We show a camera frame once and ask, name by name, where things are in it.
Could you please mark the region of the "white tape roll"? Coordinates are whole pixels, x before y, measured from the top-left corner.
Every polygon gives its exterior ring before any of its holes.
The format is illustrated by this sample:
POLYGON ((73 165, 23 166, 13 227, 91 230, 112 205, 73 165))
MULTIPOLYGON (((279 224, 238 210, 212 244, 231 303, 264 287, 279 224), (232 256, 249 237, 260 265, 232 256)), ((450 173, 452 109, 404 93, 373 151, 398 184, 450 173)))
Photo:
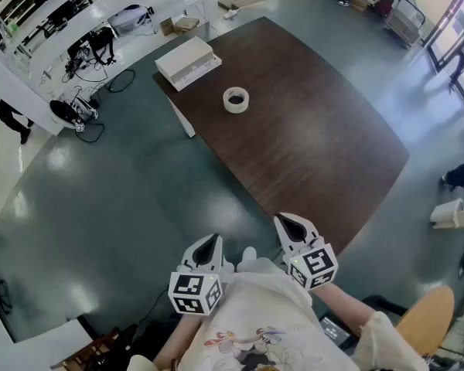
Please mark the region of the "white tape roll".
POLYGON ((245 112, 249 105, 249 93, 241 87, 231 87, 223 93, 223 106, 232 114, 245 112))

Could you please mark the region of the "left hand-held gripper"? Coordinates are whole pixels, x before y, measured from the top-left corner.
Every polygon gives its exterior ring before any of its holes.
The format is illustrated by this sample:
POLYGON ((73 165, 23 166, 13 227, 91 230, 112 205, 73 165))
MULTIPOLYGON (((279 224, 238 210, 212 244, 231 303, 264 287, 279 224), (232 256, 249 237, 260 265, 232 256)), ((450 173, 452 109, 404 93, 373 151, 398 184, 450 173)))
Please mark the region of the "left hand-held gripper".
MULTIPOLYGON (((184 265, 221 265, 223 238, 218 233, 197 240, 183 255, 184 265)), ((168 296, 175 311, 182 315, 208 316, 220 303, 234 265, 224 261, 217 273, 181 266, 171 273, 168 296)))

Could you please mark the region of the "person's left forearm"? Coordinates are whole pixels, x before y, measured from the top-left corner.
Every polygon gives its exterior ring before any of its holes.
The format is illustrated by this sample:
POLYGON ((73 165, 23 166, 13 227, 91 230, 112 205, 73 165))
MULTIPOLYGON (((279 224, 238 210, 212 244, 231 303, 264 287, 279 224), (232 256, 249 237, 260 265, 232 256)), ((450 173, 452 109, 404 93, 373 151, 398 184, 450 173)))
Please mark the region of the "person's left forearm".
POLYGON ((172 363, 181 360, 192 344, 203 323, 203 316, 184 315, 156 357, 152 360, 159 371, 171 369, 172 363))

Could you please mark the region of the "white cardboard box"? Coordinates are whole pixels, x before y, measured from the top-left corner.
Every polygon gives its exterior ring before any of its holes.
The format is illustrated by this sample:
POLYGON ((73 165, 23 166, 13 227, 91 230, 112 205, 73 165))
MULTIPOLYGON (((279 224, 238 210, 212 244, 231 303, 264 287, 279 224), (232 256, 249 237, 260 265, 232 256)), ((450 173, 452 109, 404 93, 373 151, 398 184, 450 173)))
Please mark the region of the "white cardboard box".
POLYGON ((181 91, 222 64, 212 47, 202 39, 192 39, 177 46, 155 61, 158 71, 176 91, 181 91))

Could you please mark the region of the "white plastic bin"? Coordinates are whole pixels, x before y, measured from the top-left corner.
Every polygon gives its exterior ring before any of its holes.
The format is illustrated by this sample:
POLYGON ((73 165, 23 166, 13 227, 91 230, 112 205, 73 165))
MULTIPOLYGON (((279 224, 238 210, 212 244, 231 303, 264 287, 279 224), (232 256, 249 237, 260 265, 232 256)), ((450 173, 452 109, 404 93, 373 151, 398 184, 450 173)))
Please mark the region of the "white plastic bin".
POLYGON ((430 223, 433 229, 464 228, 464 202, 461 198, 437 205, 431 215, 430 223))

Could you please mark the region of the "white desk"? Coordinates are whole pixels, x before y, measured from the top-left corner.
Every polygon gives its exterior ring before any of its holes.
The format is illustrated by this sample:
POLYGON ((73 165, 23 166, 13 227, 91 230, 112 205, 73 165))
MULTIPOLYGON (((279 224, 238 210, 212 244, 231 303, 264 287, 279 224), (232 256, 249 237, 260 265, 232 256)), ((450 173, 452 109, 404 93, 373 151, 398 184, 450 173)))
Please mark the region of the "white desk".
POLYGON ((27 340, 0 344, 0 371, 52 371, 51 366, 91 344, 78 320, 27 340))

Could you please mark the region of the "black display device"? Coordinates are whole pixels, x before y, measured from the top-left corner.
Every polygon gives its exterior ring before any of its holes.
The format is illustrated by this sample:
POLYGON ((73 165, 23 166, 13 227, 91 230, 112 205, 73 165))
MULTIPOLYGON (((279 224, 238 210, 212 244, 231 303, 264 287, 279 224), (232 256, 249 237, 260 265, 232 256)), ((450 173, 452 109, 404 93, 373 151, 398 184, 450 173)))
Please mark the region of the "black display device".
POLYGON ((337 325, 330 317, 324 315, 320 320, 322 330, 341 350, 346 350, 353 344, 353 336, 337 325))

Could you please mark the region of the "white table leg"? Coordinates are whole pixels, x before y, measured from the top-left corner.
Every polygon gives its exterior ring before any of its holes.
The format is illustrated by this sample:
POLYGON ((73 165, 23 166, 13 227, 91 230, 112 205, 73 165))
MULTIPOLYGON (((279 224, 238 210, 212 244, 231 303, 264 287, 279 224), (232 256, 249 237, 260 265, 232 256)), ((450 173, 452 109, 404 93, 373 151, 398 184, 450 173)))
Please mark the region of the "white table leg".
POLYGON ((187 136, 189 138, 193 138, 196 135, 196 132, 195 132, 193 126, 190 124, 190 122, 187 120, 187 118, 184 116, 184 114, 172 102, 172 100, 170 98, 169 98, 169 103, 171 104, 172 109, 174 110, 174 112, 175 112, 177 118, 179 119, 179 122, 182 125, 184 131, 186 132, 187 136))

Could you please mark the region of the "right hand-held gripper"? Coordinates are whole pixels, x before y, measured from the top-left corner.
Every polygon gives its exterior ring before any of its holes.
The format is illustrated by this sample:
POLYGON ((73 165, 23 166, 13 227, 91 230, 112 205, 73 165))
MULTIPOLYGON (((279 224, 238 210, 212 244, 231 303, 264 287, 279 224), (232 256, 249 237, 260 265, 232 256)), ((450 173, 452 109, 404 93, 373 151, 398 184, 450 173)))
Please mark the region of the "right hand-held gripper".
MULTIPOLYGON (((290 254, 294 248, 313 245, 319 239, 314 224, 292 213, 277 213, 275 229, 282 249, 290 254)), ((331 282, 339 265, 330 243, 293 255, 287 262, 287 275, 306 291, 331 282)))

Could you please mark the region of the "metal cart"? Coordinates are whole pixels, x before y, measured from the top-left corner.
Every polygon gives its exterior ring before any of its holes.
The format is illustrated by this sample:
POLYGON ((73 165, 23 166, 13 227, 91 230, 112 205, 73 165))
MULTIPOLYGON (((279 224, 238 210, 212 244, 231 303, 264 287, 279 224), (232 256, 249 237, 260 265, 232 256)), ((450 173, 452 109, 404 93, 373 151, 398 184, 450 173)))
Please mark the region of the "metal cart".
POLYGON ((410 49, 422 38, 425 23, 426 16, 415 0, 394 0, 384 28, 392 30, 410 49))

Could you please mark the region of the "small wooden shelf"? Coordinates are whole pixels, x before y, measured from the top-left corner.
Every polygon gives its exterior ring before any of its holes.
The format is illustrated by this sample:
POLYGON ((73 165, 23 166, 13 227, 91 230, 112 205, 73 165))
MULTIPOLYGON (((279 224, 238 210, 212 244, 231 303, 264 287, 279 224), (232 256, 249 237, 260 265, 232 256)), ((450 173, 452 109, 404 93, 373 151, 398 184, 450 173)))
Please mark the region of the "small wooden shelf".
POLYGON ((50 367, 51 371, 104 371, 108 354, 120 335, 115 328, 112 332, 95 339, 90 344, 50 367))

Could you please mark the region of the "long white shelving unit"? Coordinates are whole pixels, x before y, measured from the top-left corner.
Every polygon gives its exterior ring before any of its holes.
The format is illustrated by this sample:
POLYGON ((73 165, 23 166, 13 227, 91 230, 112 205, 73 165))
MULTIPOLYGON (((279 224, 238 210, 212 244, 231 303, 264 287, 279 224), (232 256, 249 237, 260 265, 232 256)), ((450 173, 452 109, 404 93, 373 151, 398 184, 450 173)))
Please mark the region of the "long white shelving unit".
POLYGON ((207 19, 206 0, 45 0, 33 5, 22 23, 6 25, 0 59, 41 97, 69 96, 92 88, 129 68, 173 39, 164 36, 160 22, 195 15, 207 19), (107 23, 129 5, 149 9, 157 34, 117 36, 107 23))

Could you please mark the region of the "black and white floor device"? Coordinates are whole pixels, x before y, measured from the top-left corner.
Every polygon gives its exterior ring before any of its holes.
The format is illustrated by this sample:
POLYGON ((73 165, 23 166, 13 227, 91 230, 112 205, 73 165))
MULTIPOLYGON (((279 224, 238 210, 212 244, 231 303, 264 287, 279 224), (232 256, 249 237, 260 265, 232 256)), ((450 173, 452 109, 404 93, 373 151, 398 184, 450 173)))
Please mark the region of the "black and white floor device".
POLYGON ((98 112, 81 97, 75 97, 71 102, 52 100, 49 103, 52 119, 65 128, 83 132, 85 125, 98 119, 98 112))

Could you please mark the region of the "clear plastic storage box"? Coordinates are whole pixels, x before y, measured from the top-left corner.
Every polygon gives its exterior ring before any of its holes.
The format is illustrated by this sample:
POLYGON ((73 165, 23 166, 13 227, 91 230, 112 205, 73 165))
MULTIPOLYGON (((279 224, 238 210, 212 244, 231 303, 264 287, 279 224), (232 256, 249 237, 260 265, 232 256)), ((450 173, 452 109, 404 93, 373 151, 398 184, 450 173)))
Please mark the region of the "clear plastic storage box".
POLYGON ((149 9, 142 5, 129 5, 110 17, 107 23, 120 37, 135 34, 141 27, 146 28, 144 34, 158 33, 149 9))

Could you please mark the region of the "person's white shoe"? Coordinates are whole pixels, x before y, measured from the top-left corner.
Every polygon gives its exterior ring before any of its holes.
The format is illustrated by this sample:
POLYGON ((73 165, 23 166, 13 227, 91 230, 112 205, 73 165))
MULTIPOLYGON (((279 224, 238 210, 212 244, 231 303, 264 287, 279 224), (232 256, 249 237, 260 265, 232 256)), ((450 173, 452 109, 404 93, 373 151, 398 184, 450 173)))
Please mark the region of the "person's white shoe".
POLYGON ((241 262, 237 265, 236 272, 249 271, 258 260, 257 251, 254 247, 246 247, 242 254, 241 262))

